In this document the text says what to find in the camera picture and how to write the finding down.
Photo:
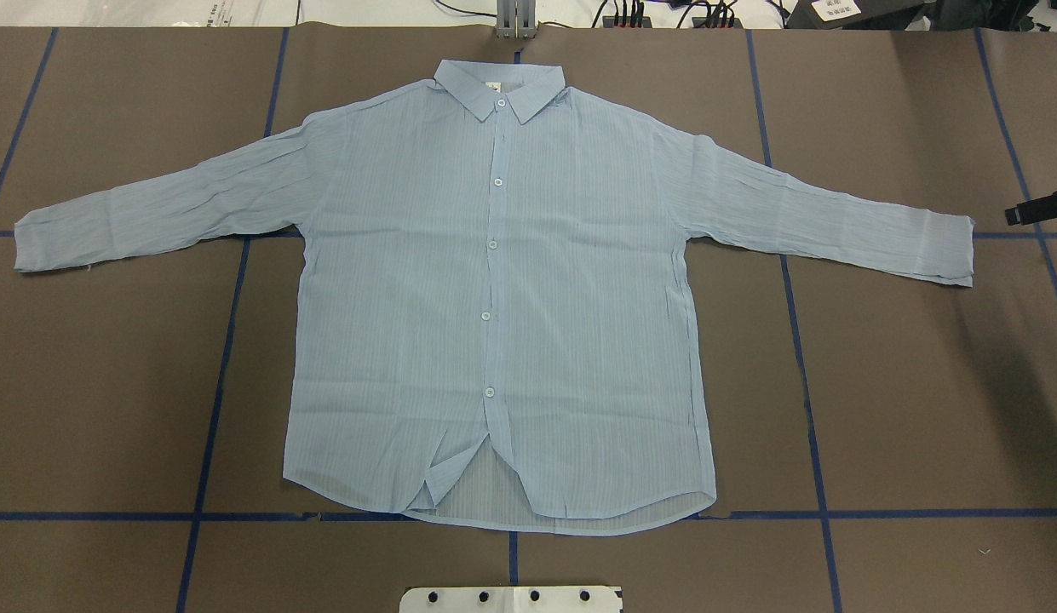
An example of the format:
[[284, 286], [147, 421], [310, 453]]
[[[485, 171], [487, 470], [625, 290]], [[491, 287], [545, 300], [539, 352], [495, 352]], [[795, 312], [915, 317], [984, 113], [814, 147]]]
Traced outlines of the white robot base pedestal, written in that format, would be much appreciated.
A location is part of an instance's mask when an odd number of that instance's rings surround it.
[[398, 612], [623, 612], [622, 588], [506, 586], [411, 588]]

